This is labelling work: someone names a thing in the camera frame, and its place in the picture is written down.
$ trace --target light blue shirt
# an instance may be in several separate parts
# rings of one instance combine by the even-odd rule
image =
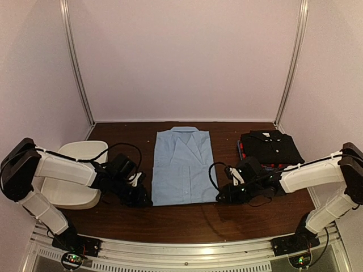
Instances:
[[[208,131],[186,126],[158,132],[151,193],[154,206],[215,202],[218,192],[208,176],[212,163]],[[212,178],[217,180],[214,168]]]

